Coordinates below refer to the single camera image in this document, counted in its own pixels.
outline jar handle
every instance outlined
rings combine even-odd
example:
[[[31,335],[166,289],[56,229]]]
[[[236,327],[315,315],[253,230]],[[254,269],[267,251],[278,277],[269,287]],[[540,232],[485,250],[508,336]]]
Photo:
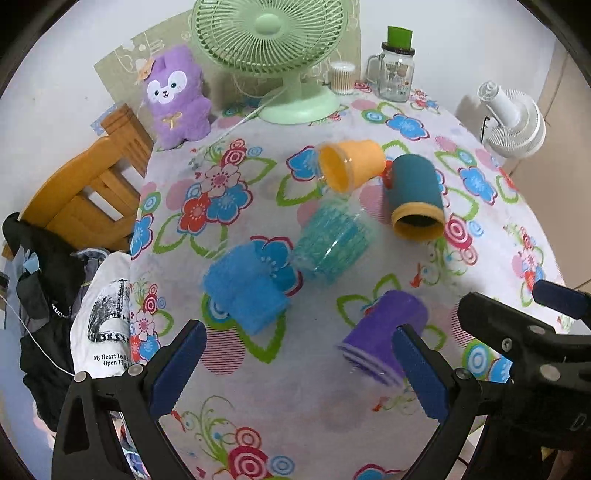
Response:
[[[371,65],[371,62],[372,62],[373,59],[378,60],[378,61],[382,61],[383,58],[384,58],[384,54],[383,53],[381,53],[380,55],[371,55],[368,58],[368,64],[365,67],[365,80],[366,80],[366,82],[368,82],[368,83],[378,83],[377,80],[373,80],[373,79],[369,78],[369,66]]]

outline green desk fan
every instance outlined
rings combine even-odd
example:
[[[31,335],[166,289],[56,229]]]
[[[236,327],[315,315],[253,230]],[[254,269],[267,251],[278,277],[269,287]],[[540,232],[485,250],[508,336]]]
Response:
[[[197,0],[193,38],[232,73],[282,77],[261,101],[259,117],[303,124],[336,112],[339,98],[301,74],[330,55],[345,32],[348,0]]]

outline white t-shirt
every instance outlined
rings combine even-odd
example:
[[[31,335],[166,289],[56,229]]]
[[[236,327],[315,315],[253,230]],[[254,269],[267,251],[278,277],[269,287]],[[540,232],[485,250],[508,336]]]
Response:
[[[70,331],[74,372],[92,378],[121,375],[129,350],[129,266],[131,257],[110,254],[92,279]]]

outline green lid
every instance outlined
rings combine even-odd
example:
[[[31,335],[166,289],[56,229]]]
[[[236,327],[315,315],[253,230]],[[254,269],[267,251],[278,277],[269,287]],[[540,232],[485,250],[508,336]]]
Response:
[[[401,27],[388,27],[388,47],[410,49],[413,31]]]

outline table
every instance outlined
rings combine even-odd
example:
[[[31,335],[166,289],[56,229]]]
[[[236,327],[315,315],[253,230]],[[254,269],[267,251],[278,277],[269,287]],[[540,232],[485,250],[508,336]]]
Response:
[[[132,241],[131,349],[148,361],[189,319],[207,349],[172,415],[160,422],[196,478],[375,480],[408,469],[433,434],[408,384],[386,387],[354,371],[335,345],[380,296],[402,289],[425,302],[423,338],[456,367],[502,381],[508,361],[459,328],[462,295],[479,291],[566,332],[571,320],[536,305],[540,278],[563,283],[540,224],[511,179],[450,113],[420,90],[382,102],[366,85],[311,125],[279,126],[244,108],[224,112],[208,139],[150,160]],[[376,241],[334,285],[306,282],[290,262],[318,207],[312,148],[371,139],[389,161],[420,154],[435,165],[445,236],[397,238],[378,177],[355,195],[380,224]],[[254,242],[291,299],[252,338],[202,290],[209,265]]]

